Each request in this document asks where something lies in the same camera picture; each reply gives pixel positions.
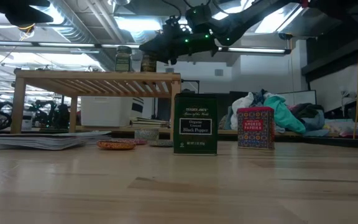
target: jar lid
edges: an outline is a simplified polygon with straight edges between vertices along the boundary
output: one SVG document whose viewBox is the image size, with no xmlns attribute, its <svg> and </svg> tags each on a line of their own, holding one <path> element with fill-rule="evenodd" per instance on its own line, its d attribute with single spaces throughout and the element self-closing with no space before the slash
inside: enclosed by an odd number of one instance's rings
<svg viewBox="0 0 358 224">
<path fill-rule="evenodd" d="M 127 54 L 132 54 L 132 49 L 128 46 L 125 45 L 120 45 L 117 48 L 117 52 L 118 53 L 127 53 Z"/>
</svg>

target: green tin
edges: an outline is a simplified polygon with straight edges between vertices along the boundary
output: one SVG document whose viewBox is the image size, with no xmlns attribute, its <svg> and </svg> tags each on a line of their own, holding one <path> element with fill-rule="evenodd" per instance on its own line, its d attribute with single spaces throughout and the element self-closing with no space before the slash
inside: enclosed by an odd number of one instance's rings
<svg viewBox="0 0 358 224">
<path fill-rule="evenodd" d="M 175 154 L 217 154 L 216 95 L 176 95 L 173 145 Z"/>
</svg>

